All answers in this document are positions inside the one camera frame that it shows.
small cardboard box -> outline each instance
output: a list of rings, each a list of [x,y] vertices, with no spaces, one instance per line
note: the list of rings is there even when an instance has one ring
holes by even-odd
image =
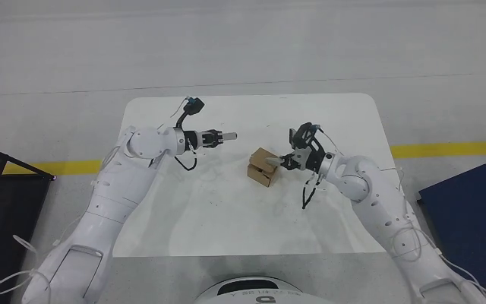
[[[265,187],[270,186],[277,170],[276,166],[272,166],[265,161],[267,157],[278,156],[263,148],[259,148],[250,156],[250,164],[248,165],[248,177]]]

gray floor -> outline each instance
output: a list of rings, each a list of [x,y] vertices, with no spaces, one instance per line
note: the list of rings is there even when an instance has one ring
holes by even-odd
[[[485,26],[486,5],[468,0],[2,0],[0,150],[27,162],[101,159],[136,97],[273,93],[367,93],[390,144],[484,141]],[[413,201],[485,161],[396,164]],[[41,252],[84,210],[93,178],[52,184],[33,237]],[[119,259],[102,302],[187,303],[247,272],[337,302],[407,297],[385,255],[304,255]]]

yellow line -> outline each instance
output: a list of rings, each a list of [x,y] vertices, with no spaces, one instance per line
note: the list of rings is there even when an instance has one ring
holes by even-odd
[[[486,141],[391,146],[393,158],[486,155]]]
[[[419,157],[454,157],[486,155],[486,141],[442,144],[403,144],[391,146],[393,158],[419,158]],[[31,163],[41,170],[55,176],[97,174],[101,160],[78,160],[54,163]],[[3,174],[24,174],[29,170],[7,164]]]
[[[51,173],[55,176],[63,175],[80,175],[80,174],[97,174],[99,167],[101,166],[101,160],[77,160],[66,162],[54,162],[54,163],[30,163],[43,171]],[[25,174],[31,173],[31,171],[14,165],[13,163],[7,164],[3,170],[3,174]]]

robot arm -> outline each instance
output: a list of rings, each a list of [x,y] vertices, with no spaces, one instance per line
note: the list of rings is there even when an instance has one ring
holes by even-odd
[[[162,132],[156,128],[130,126],[105,157],[93,181],[90,204],[79,224],[49,253],[38,270],[50,282],[52,302],[91,304],[99,299],[118,234],[148,193],[165,155],[176,157],[188,150],[213,148],[225,140],[236,139],[236,133],[184,131],[184,118],[196,114],[204,106],[198,98],[188,100],[175,128]],[[151,161],[147,166],[137,159]],[[22,302],[46,303],[47,293],[45,281],[34,276]]]
[[[326,153],[315,138],[319,130],[319,125],[310,122],[298,131],[291,129],[289,140],[294,152],[267,162],[280,163],[286,169],[309,169],[318,174],[317,183],[325,179],[349,198],[364,228],[401,270],[414,302],[435,300],[439,290],[442,294],[459,295],[468,303],[486,303],[474,285],[444,263],[438,249],[420,230],[410,204],[377,164],[367,157]],[[308,200],[303,202],[303,208],[306,204]]]

white tabletop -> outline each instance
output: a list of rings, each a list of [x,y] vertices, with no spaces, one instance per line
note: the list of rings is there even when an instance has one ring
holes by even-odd
[[[173,126],[167,119],[184,97],[138,98],[126,107],[121,129]],[[186,172],[166,158],[148,195],[125,223],[113,255],[275,255],[382,252],[337,189],[323,182],[305,211],[301,191],[310,172],[280,168],[266,188],[247,177],[259,147],[291,152],[289,128],[320,124],[345,155],[372,157],[394,167],[371,97],[361,93],[200,97],[206,106],[186,118],[186,130],[238,132],[238,140],[197,152]],[[324,149],[333,145],[322,135]],[[180,157],[190,164],[191,154]],[[394,171],[385,172],[397,185]]]

